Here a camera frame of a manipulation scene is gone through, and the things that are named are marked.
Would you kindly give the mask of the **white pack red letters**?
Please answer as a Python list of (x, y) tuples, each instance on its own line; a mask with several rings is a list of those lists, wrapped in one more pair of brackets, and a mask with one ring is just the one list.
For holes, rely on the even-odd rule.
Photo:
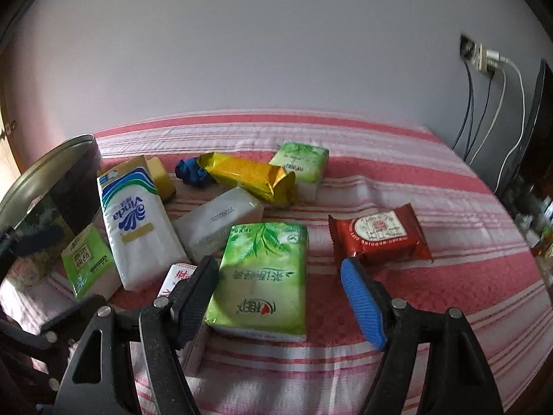
[(183, 262), (173, 264), (163, 280), (158, 291), (158, 297), (169, 297), (180, 281), (191, 278), (196, 268), (196, 265)]

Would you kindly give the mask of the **grey white pack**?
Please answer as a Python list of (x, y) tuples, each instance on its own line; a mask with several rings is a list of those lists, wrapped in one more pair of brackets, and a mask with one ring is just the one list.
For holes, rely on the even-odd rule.
[(228, 241), (234, 225), (262, 221), (264, 205), (245, 189), (235, 187), (174, 221), (187, 256), (199, 263)]

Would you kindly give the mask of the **white blue Vinda tissue pack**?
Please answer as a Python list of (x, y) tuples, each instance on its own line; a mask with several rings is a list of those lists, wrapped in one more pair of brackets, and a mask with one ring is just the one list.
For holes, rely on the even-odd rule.
[(97, 187), (112, 256), (126, 291), (141, 291), (175, 263), (188, 261), (144, 157), (101, 174)]

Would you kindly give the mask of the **red wedding wipes packet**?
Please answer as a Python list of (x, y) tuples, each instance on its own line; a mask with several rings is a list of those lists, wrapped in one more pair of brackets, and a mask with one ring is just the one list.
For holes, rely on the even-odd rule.
[(424, 232), (410, 203), (358, 218), (328, 216), (337, 265), (344, 259), (377, 266), (405, 260), (432, 260)]

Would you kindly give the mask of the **large green tissue pack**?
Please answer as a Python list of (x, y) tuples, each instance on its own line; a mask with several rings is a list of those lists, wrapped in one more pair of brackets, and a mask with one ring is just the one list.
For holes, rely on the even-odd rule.
[(251, 339), (306, 340), (307, 254), (303, 225), (233, 226), (205, 323), (220, 333)]

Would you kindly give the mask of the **pink striped bed cover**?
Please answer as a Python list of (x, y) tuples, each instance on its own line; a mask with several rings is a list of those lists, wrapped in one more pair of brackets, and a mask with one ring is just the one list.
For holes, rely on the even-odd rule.
[[(477, 175), (424, 128), (312, 112), (187, 115), (96, 135), (105, 172), (207, 153), (268, 163), (286, 141), (329, 150), (316, 201), (268, 203), (263, 222), (303, 225), (307, 339), (278, 342), (203, 323), (171, 344), (169, 297), (109, 306), (106, 414), (501, 414), (552, 353), (552, 304), (531, 250)], [(432, 260), (364, 266), (386, 304), (384, 350), (366, 341), (340, 281), (328, 216), (410, 203)]]

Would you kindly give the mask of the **yellow sponge on bed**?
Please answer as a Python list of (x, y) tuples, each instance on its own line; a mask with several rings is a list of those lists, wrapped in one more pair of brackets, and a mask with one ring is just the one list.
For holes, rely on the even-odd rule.
[(176, 188), (163, 163), (157, 156), (153, 156), (146, 160), (146, 164), (154, 185), (158, 189), (159, 198), (164, 203), (169, 202), (175, 196)]

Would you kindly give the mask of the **blue crumpled cloth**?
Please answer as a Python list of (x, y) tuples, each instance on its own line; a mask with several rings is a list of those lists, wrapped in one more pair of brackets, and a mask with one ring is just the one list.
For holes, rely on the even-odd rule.
[(197, 157), (179, 160), (174, 173), (185, 185), (196, 188), (205, 188), (214, 182), (213, 177), (200, 167)]

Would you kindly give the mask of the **gold yellow snack packet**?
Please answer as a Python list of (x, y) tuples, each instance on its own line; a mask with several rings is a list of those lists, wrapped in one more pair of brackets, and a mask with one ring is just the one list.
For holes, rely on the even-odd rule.
[(199, 156), (197, 163), (218, 184), (239, 186), (275, 207), (288, 208), (297, 202), (295, 173), (282, 166), (215, 152)]

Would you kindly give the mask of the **small green tissue pack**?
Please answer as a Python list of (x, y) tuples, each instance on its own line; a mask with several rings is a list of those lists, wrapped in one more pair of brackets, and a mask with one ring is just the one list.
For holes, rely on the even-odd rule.
[(286, 141), (271, 158), (271, 165), (295, 173), (298, 199), (314, 202), (317, 198), (319, 184), (324, 178), (328, 163), (329, 150), (320, 146)]

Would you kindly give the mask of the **round metal tin box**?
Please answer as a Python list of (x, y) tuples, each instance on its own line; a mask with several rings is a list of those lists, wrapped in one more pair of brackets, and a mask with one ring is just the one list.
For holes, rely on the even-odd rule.
[(34, 163), (1, 201), (1, 279), (17, 291), (42, 283), (62, 251), (99, 212), (102, 165), (92, 134), (63, 142)]

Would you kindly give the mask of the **cluttered side table items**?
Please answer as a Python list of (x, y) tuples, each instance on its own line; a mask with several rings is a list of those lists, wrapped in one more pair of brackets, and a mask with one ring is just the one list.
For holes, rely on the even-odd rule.
[(552, 198), (540, 199), (519, 175), (502, 195), (502, 203), (529, 245), (545, 285), (552, 287)]

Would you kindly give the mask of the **wooden door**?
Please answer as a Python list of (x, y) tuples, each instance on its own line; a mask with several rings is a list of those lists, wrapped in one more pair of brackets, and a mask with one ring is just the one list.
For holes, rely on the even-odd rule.
[(1, 83), (1, 169), (0, 169), (0, 197), (4, 198), (8, 189), (21, 176), (24, 166), (21, 162), (14, 134), (17, 131), (18, 123), (8, 108), (8, 101), (4, 83)]

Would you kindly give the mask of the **black monitor screen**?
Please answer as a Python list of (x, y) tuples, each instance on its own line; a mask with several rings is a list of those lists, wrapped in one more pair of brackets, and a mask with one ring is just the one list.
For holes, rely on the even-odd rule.
[(520, 177), (525, 184), (545, 182), (552, 173), (552, 68), (545, 58), (539, 70), (520, 143), (507, 159), (496, 191), (501, 198)]

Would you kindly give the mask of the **wall socket with plugs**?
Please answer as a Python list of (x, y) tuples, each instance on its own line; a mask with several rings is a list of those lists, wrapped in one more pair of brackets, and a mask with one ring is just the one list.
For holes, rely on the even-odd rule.
[(464, 34), (461, 34), (459, 38), (459, 55), (479, 72), (486, 75), (498, 70), (502, 62), (498, 52), (487, 49), (482, 43), (476, 42)]

